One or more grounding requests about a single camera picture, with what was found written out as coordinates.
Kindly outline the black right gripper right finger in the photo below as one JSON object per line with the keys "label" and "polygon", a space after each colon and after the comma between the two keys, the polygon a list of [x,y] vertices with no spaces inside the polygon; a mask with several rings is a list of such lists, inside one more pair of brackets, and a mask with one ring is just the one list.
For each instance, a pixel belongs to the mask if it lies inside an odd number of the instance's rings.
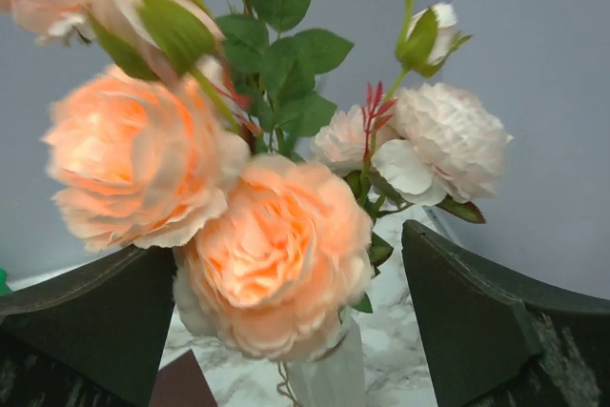
{"label": "black right gripper right finger", "polygon": [[402,258],[440,406],[609,406],[609,303],[522,275],[415,220]]}

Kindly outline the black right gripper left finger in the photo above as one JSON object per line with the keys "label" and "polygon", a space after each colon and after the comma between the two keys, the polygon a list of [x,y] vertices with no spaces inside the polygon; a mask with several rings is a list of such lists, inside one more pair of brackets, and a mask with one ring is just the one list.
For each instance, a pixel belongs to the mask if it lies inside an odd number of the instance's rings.
{"label": "black right gripper left finger", "polygon": [[2,296],[2,405],[148,405],[174,273],[171,250],[129,247]]}

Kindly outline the dark red wrapping paper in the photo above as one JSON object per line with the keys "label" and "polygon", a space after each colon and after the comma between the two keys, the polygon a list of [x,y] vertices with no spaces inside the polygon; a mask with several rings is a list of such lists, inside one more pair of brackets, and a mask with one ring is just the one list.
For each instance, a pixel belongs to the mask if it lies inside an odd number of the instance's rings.
{"label": "dark red wrapping paper", "polygon": [[218,406],[192,350],[159,370],[149,406]]}

